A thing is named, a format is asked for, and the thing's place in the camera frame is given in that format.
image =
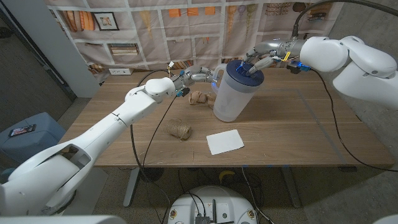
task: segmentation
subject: yellow tag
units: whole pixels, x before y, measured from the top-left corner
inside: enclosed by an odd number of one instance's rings
[[[289,58],[289,55],[290,55],[290,52],[287,52],[285,58],[282,61],[283,62],[287,61],[287,59]]]

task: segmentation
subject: wall outlet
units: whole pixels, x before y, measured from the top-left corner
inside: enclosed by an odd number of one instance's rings
[[[111,75],[131,75],[132,68],[110,68]]]

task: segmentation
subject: plastic pitcher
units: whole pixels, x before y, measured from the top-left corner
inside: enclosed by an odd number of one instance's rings
[[[263,83],[264,74],[261,71],[248,74],[247,71],[252,66],[253,64],[247,62],[241,66],[241,60],[233,60],[216,67],[214,79],[220,70],[224,70],[220,87],[215,83],[211,84],[217,94],[213,111],[218,119],[225,122],[234,121]]]

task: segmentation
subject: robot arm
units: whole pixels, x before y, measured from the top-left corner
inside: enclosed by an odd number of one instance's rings
[[[255,63],[249,73],[270,66],[272,60],[290,58],[298,58],[300,66],[304,64],[321,72],[332,72],[348,65],[333,80],[338,91],[398,110],[396,61],[390,55],[365,45],[357,37],[265,41],[251,49],[243,58],[243,63],[264,54],[270,54],[270,57]]]
[[[213,82],[207,68],[188,68],[179,76],[151,79],[133,88],[125,102],[82,135],[50,147],[21,164],[0,185],[0,214],[50,215],[64,206],[99,156],[132,123],[152,113],[166,96],[184,95],[195,82]],[[67,149],[71,157],[60,154]]]

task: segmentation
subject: backdrop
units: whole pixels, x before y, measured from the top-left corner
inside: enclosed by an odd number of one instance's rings
[[[107,68],[153,70],[241,58],[269,39],[290,38],[296,17],[317,0],[44,0],[99,82]],[[309,11],[299,38],[328,35],[343,3]],[[274,67],[283,67],[283,63]]]

